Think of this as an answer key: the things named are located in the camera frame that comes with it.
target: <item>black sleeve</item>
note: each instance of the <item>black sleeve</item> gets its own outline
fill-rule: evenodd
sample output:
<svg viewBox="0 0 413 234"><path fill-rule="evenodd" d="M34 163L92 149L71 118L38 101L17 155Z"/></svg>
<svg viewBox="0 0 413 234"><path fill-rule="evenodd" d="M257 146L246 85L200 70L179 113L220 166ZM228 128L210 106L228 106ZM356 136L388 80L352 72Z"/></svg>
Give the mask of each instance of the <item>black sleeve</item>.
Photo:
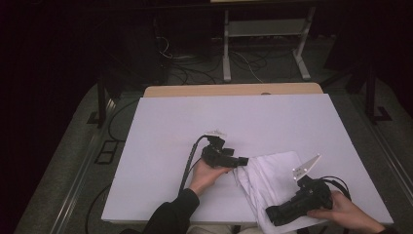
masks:
<svg viewBox="0 0 413 234"><path fill-rule="evenodd" d="M189 228L189 218L200 205L198 196L189 188L184 189L171 203L163 203L151 216L144 234L180 234Z"/></svg>
<svg viewBox="0 0 413 234"><path fill-rule="evenodd" d="M384 231L379 232L378 234L398 234L398 232L394 228L388 227Z"/></svg>

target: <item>black device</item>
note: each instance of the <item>black device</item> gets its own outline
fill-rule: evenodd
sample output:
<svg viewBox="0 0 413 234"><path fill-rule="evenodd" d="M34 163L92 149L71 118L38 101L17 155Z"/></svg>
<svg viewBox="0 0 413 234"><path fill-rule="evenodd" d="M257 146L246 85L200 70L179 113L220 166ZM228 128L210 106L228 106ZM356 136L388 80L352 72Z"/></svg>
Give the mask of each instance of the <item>black device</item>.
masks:
<svg viewBox="0 0 413 234"><path fill-rule="evenodd" d="M209 145L204 147L201 158L203 158L210 167L236 168L248 164L248 158L231 157L234 155L234 149L223 148L225 140L219 136L207 136L206 138L209 141Z"/></svg>
<svg viewBox="0 0 413 234"><path fill-rule="evenodd" d="M275 226L282 226L300 216L306 215L310 210L319 209L320 207L331 210L333 203L327 182L339 188L350 199L347 185L344 188L335 180L327 180L324 177L312 179L304 175L297 181L300 190L295 193L293 198L280 206L272 206L265 210L268 218Z"/></svg>
<svg viewBox="0 0 413 234"><path fill-rule="evenodd" d="M203 158L210 167L215 168L219 166L224 168L236 168L238 166L246 166L248 164L248 158L231 157L234 155L234 149L223 148L225 140L223 140L219 136L202 135L192 146L191 153L189 154L188 161L186 162L186 167L183 173L181 184L179 186L179 192L183 190L186 178L188 177L189 172L192 169L190 168L192 158L194 158L194 154L197 150L198 143L203 138L207 138L207 140L209 141L209 145L204 147L201 158Z"/></svg>

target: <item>gray floor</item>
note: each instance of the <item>gray floor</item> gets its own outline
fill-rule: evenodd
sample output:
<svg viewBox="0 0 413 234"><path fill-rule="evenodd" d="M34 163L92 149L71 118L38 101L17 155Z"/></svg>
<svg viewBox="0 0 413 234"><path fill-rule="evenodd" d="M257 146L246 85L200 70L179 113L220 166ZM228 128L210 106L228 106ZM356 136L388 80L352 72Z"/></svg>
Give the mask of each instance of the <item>gray floor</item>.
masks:
<svg viewBox="0 0 413 234"><path fill-rule="evenodd" d="M295 43L293 38L233 41L230 54L232 83L260 83L259 80L264 83L302 82L290 54ZM335 74L335 71L323 69L333 43L332 38L308 41L303 58L313 82L322 82ZM212 78L215 83L221 84L220 48L211 53L215 55L212 58L176 59L168 85L212 84ZM250 67L244 59L250 61ZM403 181L400 177L413 176L413 120L398 104L392 90L378 81L376 104L384 106L393 120L372 125L363 114L364 91L348 95L343 89L347 80L337 81L324 92L330 94L361 161L394 219L394 226L400 233L409 233L413 229L413 202L408 196L408 187L403 183L411 181ZM97 111L96 96L96 87L93 87L80 103L16 233L120 233L126 228L139 230L143 227L115 225L100 220L108 186L116 172L124 144L119 142L116 149L110 141L103 145L113 138L126 139L142 94L125 93L119 99L111 100L108 121L101 129L87 124L90 114ZM110 154L101 151L111 150L115 152L112 163L103 165L94 162L96 158L99 162L109 161ZM311 231L318 233L319 230L315 227ZM325 233L339 232L329 228Z"/></svg>

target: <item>metal stand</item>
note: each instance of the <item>metal stand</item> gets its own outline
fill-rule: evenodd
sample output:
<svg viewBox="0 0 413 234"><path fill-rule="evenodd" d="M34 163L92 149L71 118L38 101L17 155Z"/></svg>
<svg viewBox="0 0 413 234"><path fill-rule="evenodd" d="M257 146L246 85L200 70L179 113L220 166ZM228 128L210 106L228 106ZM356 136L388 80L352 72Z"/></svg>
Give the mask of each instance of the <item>metal stand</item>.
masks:
<svg viewBox="0 0 413 234"><path fill-rule="evenodd" d="M237 36L274 36L274 35L299 35L300 42L292 52L298 69L303 80L311 79L306 64L301 57L307 36L310 31L316 7L312 7L305 19L276 19L276 20L250 20L250 21L231 21L229 22L229 12L225 11L224 20L224 56L222 67L224 82L231 82L230 59L228 55L229 37Z"/></svg>
<svg viewBox="0 0 413 234"><path fill-rule="evenodd" d="M366 101L365 101L365 114L370 119L371 123L377 124L377 121L389 121L392 117L386 111L383 106L378 106L377 109L381 115L374 115L374 98L376 95L376 76L374 74L373 66L368 66L368 76L366 81Z"/></svg>
<svg viewBox="0 0 413 234"><path fill-rule="evenodd" d="M93 112L89 117L88 124L97 124L97 128L100 129L106 120L106 95L104 90L103 79L100 77L97 79L97 108L98 112Z"/></svg>

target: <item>person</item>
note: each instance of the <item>person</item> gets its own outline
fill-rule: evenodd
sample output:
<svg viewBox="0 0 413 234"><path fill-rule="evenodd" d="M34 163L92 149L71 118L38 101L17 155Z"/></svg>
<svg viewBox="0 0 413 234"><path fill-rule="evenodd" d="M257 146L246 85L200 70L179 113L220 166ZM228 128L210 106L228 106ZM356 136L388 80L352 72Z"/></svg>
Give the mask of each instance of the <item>person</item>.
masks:
<svg viewBox="0 0 413 234"><path fill-rule="evenodd" d="M356 230L360 233L397 233L392 227L386 228L380 222L362 211L339 191L331 191L333 208L318 209L307 212L307 216L331 220L340 226Z"/></svg>
<svg viewBox="0 0 413 234"><path fill-rule="evenodd" d="M203 159L194 167L193 177L188 188L180 192L172 202L163 203L150 217L143 234L184 234L190 225L190 217L200 205L199 197L230 168L211 168ZM341 192L332 191L332 210L318 209L309 211L307 216L324 218L361 233L396 234L393 228L385 228L377 220L366 214ZM127 229L122 234L137 233Z"/></svg>

